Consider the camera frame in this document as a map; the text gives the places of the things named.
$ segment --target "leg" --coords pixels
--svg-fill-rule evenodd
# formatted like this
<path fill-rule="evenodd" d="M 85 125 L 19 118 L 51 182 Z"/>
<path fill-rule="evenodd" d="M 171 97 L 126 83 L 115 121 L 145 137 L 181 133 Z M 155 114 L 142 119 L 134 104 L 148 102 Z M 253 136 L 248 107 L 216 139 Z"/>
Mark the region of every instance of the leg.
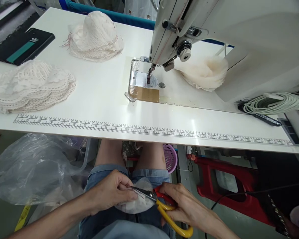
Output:
<path fill-rule="evenodd" d="M 143 146 L 140 159 L 137 162 L 135 170 L 139 169 L 162 169 L 166 170 L 163 144 L 161 143 L 137 143 L 137 146 Z"/>
<path fill-rule="evenodd" d="M 163 145 L 161 143 L 137 143 L 137 147 L 141 146 L 143 146 L 143 151 L 133 172 L 132 182 L 136 183 L 141 178 L 146 177 L 153 188 L 163 182 L 169 182 Z M 163 227 L 161 226 L 162 216 L 156 205 L 137 215 L 139 223 L 155 226 L 164 231 L 170 238 L 175 238 L 175 232 L 170 225 L 166 223 Z"/>
<path fill-rule="evenodd" d="M 125 167 L 121 140 L 102 139 L 94 166 L 103 164 L 118 164 Z"/>
<path fill-rule="evenodd" d="M 122 141 L 103 139 L 96 157 L 95 167 L 91 170 L 85 191 L 97 185 L 114 169 L 128 176 L 122 158 Z M 92 239 L 99 231 L 116 220 L 135 222 L 135 216 L 124 213 L 115 207 L 100 211 L 94 216 L 83 219 L 79 226 L 79 239 Z"/>

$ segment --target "scissor blade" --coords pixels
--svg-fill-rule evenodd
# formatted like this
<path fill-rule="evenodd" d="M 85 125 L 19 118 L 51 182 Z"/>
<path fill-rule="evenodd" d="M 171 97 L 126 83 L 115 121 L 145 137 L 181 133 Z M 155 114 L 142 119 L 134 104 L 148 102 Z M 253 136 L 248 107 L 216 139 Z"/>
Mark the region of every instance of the scissor blade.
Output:
<path fill-rule="evenodd" d="M 141 193 L 145 197 L 151 199 L 152 201 L 156 202 L 157 198 L 156 198 L 156 194 L 154 192 L 144 190 L 144 189 L 141 189 L 141 188 L 137 188 L 137 187 L 133 187 L 133 186 L 131 186 L 131 188 L 134 189 L 135 191 L 137 191 L 138 193 Z"/>

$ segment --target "scissors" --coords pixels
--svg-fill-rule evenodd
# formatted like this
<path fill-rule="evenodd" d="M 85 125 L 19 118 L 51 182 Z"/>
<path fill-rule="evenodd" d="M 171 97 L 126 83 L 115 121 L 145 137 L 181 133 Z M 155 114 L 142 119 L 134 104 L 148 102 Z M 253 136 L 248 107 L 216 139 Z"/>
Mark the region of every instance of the scissors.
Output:
<path fill-rule="evenodd" d="M 179 235 L 185 238 L 189 238 L 193 235 L 193 227 L 189 226 L 187 230 L 184 230 L 176 225 L 176 223 L 167 215 L 166 211 L 172 211 L 176 209 L 177 203 L 170 197 L 163 193 L 159 192 L 161 185 L 154 188 L 153 191 L 148 191 L 144 189 L 140 189 L 137 187 L 131 187 L 137 193 L 144 195 L 145 197 L 149 198 L 153 202 L 157 204 L 158 211 L 162 214 L 163 218 L 166 222 L 177 232 Z M 163 204 L 158 198 L 164 199 L 166 202 L 170 203 L 171 206 Z"/>

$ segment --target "blue fabric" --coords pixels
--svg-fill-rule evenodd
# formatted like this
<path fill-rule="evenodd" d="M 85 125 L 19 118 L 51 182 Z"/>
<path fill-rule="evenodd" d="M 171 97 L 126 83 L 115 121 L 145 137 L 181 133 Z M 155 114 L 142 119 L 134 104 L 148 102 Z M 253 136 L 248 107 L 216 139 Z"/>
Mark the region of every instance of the blue fabric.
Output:
<path fill-rule="evenodd" d="M 59 0 L 59 3 L 60 3 L 60 6 L 63 10 L 68 10 L 66 0 Z"/>
<path fill-rule="evenodd" d="M 93 186 L 98 184 L 103 178 L 105 178 L 110 172 L 117 169 L 121 173 L 129 176 L 125 167 L 116 164 L 105 164 L 94 167 L 88 177 L 85 191 L 90 190 Z M 167 170 L 156 169 L 142 169 L 135 170 L 130 179 L 133 183 L 136 183 L 139 179 L 147 177 L 153 188 L 161 185 L 163 182 L 169 182 L 169 174 Z M 175 232 L 172 228 L 165 224 L 163 227 L 160 225 L 161 214 L 157 210 L 157 205 L 154 205 L 149 210 L 138 214 L 127 214 L 115 207 L 111 207 L 105 211 L 101 211 L 94 216 L 86 217 L 83 219 L 79 226 L 79 239 L 91 239 L 98 234 L 102 229 L 106 228 L 110 224 L 117 220 L 126 220 L 134 223 L 149 224 L 163 232 L 165 232 L 169 238 L 175 238 Z"/>
<path fill-rule="evenodd" d="M 116 221 L 100 231 L 93 239 L 169 239 L 158 228 L 130 221 Z"/>
<path fill-rule="evenodd" d="M 97 7 L 86 6 L 83 4 L 71 2 L 70 0 L 66 0 L 66 4 L 68 7 L 68 10 L 71 12 L 76 12 L 76 13 L 81 13 L 81 14 L 89 14 L 90 12 L 93 12 L 93 11 L 100 11 L 100 12 L 108 15 L 110 17 L 110 19 L 114 22 L 123 23 L 126 25 L 131 25 L 131 26 L 140 27 L 140 28 L 145 28 L 145 29 L 149 29 L 149 30 L 153 30 L 154 26 L 155 26 L 155 22 L 148 20 L 148 19 L 138 18 L 138 17 L 126 15 L 123 13 L 112 12 L 112 11 L 97 8 Z"/>

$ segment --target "yellow scissors handle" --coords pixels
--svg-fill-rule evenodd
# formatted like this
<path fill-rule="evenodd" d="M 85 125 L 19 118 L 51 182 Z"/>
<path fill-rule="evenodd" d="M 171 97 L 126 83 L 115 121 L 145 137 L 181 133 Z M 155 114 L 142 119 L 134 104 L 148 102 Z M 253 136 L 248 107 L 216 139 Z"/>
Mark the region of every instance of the yellow scissors handle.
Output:
<path fill-rule="evenodd" d="M 166 211 L 175 210 L 175 207 L 165 205 L 159 200 L 156 201 L 156 204 L 158 205 L 158 211 L 162 214 L 163 218 L 175 230 L 176 233 L 185 238 L 189 238 L 193 235 L 193 227 L 189 226 L 187 230 L 184 230 L 177 226 L 176 223 L 167 215 Z"/>

